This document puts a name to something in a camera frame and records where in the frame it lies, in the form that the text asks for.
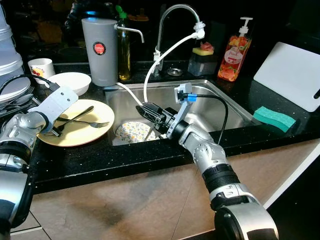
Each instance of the pump bottle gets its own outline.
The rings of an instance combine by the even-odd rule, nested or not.
[[[241,17],[240,19],[245,20],[244,26],[239,29],[239,36],[230,37],[218,71],[218,78],[229,82],[237,79],[251,44],[251,39],[246,34],[248,33],[247,24],[253,18]]]

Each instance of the yellow sponge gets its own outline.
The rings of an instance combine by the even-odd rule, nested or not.
[[[207,56],[207,55],[212,55],[214,54],[214,51],[211,50],[211,51],[205,51],[205,50],[202,50],[200,47],[194,47],[192,49],[192,52],[195,53],[195,54],[198,54],[200,56]]]

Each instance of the bowl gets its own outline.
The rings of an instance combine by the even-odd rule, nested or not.
[[[84,94],[91,83],[91,77],[81,72],[63,72],[48,78],[59,86],[70,87],[78,96]]]

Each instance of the cable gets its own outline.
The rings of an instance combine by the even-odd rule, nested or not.
[[[134,100],[140,105],[142,106],[142,103],[139,101],[139,99],[134,95],[134,93],[124,84],[120,83],[120,82],[117,82],[116,83],[117,85],[119,85],[120,87],[124,88],[125,90],[127,90],[131,96],[134,98]]]
[[[175,49],[176,47],[178,47],[180,44],[182,44],[183,42],[189,40],[189,39],[194,39],[196,38],[198,35],[198,33],[194,32],[192,33],[191,35],[189,36],[186,36],[184,37],[183,39],[181,39],[180,41],[178,41],[176,44],[174,44],[172,47],[170,47],[167,51],[165,51],[164,54],[162,54],[154,63],[153,65],[151,66],[151,68],[149,69],[146,77],[145,77],[145,80],[144,80],[144,85],[143,85],[143,98],[144,98],[144,101],[145,102],[148,102],[148,98],[147,98],[147,84],[148,84],[148,80],[149,80],[149,77],[153,71],[153,69],[156,67],[156,65],[158,63],[160,63],[160,61],[162,59],[165,58],[165,56],[167,56],[173,49]]]
[[[1,125],[1,133],[4,131],[6,124],[9,122],[9,119],[6,119],[5,121],[3,121],[2,125]]]
[[[32,78],[32,79],[40,79],[45,81],[45,83],[47,83],[49,85],[49,89],[54,92],[55,90],[57,90],[60,86],[57,83],[51,82],[48,79],[42,77],[42,76],[35,76],[35,75],[31,75],[31,74],[21,74],[21,75],[17,75],[14,77],[9,78],[8,80],[6,80],[2,86],[0,86],[0,95],[2,93],[2,91],[4,90],[4,88],[11,83],[13,80],[16,79],[20,79],[20,78]]]
[[[221,133],[220,133],[219,140],[218,140],[218,144],[220,144],[220,140],[221,140],[221,138],[222,138],[222,135],[224,134],[224,131],[225,131],[225,128],[226,128],[226,124],[227,124],[227,120],[228,120],[228,114],[229,114],[228,105],[227,105],[226,101],[223,100],[223,99],[222,99],[221,97],[219,97],[219,96],[207,95],[207,94],[197,94],[196,96],[199,97],[199,98],[212,98],[212,99],[217,99],[217,100],[219,100],[220,102],[223,103],[224,108],[225,108],[225,114],[224,114],[224,120],[223,120],[223,124],[222,124],[222,128],[221,128]]]

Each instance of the stacked plates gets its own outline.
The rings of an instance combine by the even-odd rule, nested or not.
[[[0,86],[8,79],[20,74],[24,74],[23,61],[19,53],[16,52],[12,40],[12,31],[6,23],[4,14],[0,12]],[[4,103],[23,94],[30,86],[28,78],[18,78],[9,83],[0,95],[0,103]]]

